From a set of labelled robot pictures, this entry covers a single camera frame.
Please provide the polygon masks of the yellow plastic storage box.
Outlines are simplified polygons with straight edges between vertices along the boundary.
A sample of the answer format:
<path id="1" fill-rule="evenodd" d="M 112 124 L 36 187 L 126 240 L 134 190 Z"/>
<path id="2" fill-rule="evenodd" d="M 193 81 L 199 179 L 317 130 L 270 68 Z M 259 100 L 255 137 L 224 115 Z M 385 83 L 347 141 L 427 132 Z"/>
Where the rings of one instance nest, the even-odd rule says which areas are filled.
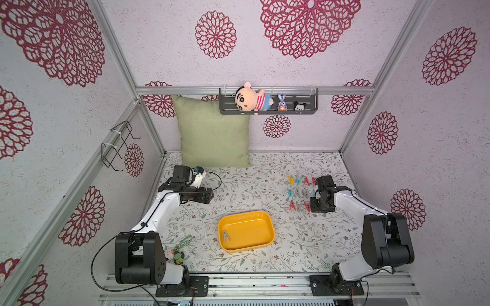
<path id="1" fill-rule="evenodd" d="M 223 230 L 231 241 L 223 242 Z M 270 215 L 263 210 L 227 215 L 218 223 L 218 240 L 228 253 L 249 251 L 271 245 L 276 238 Z"/>

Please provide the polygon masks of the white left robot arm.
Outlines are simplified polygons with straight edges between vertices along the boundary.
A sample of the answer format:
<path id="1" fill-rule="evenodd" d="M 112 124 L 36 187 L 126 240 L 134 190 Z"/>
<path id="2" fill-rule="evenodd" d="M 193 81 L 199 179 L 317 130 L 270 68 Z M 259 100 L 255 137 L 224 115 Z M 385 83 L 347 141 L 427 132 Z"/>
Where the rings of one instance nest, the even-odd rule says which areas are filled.
<path id="1" fill-rule="evenodd" d="M 178 285 L 185 268 L 170 263 L 160 234 L 174 211 L 186 201 L 209 204 L 214 198 L 210 187 L 195 187 L 170 178 L 159 188 L 140 223 L 115 239 L 115 275 L 119 284 Z"/>

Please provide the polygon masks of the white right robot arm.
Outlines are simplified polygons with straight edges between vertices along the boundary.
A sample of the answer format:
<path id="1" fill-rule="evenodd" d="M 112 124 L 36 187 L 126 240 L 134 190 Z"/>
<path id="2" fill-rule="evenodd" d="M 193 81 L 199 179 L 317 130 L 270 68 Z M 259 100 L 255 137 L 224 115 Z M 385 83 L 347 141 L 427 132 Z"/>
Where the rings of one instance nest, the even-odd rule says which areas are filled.
<path id="1" fill-rule="evenodd" d="M 316 187 L 310 205 L 315 213 L 341 209 L 362 226 L 361 252 L 333 266 L 331 283 L 354 283 L 388 267 L 395 269 L 414 262 L 410 229 L 403 214 L 379 209 L 350 188 L 336 185 Z"/>

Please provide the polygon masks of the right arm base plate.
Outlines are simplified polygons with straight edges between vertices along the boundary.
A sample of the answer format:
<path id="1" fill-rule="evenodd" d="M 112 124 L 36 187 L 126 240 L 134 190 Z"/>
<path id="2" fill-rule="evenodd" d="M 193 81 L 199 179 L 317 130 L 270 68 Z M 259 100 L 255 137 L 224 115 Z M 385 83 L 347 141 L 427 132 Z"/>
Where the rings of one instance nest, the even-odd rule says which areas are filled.
<path id="1" fill-rule="evenodd" d="M 341 277 L 338 271 L 328 275 L 310 275 L 310 287 L 313 296 L 363 296 L 364 290 L 359 280 L 348 281 Z"/>

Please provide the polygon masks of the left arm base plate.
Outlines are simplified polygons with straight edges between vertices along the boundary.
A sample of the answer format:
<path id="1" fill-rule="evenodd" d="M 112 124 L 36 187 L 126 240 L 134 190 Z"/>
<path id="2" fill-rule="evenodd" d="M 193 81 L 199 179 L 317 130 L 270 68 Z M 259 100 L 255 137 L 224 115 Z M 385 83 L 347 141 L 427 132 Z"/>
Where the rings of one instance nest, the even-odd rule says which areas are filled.
<path id="1" fill-rule="evenodd" d="M 162 284 L 156 290 L 158 298 L 206 297 L 209 289 L 208 276 L 191 275 L 180 284 Z"/>

